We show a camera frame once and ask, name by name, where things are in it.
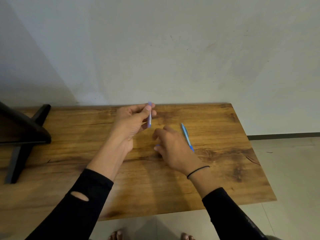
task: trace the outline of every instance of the wood grain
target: wood grain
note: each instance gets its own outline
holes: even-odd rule
[[[37,226],[58,204],[102,145],[116,107],[52,108],[44,127],[50,145],[33,148],[14,185],[0,185],[0,231]],[[123,162],[99,220],[203,209],[186,177],[168,168],[153,150],[155,128],[183,123],[195,153],[239,204],[276,197],[231,104],[158,105],[152,128],[138,134]],[[36,109],[23,109],[32,116]],[[4,181],[12,148],[0,147]]]

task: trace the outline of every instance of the torn hole in sleeve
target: torn hole in sleeve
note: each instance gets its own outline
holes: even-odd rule
[[[89,198],[85,196],[83,193],[72,191],[70,194],[73,195],[74,197],[77,197],[80,200],[89,201]]]

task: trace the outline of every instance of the person's right hand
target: person's right hand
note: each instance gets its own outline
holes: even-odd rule
[[[205,166],[186,143],[178,131],[165,125],[163,129],[155,129],[152,138],[159,138],[160,145],[154,150],[162,155],[163,160],[174,170],[188,175],[194,170]]]

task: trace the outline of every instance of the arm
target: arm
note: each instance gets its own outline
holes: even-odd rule
[[[155,146],[164,161],[184,175],[206,166],[189,148],[184,137],[170,128],[156,129],[153,139],[159,139]],[[189,177],[207,209],[211,222],[221,240],[224,239],[267,239],[249,217],[228,196],[216,182],[210,168],[200,169]]]
[[[26,239],[89,239],[133,136],[146,129],[147,104],[122,107],[106,142],[65,197]]]

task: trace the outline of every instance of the white wall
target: white wall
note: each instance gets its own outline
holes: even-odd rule
[[[231,102],[248,135],[320,132],[319,0],[0,0],[11,106]]]

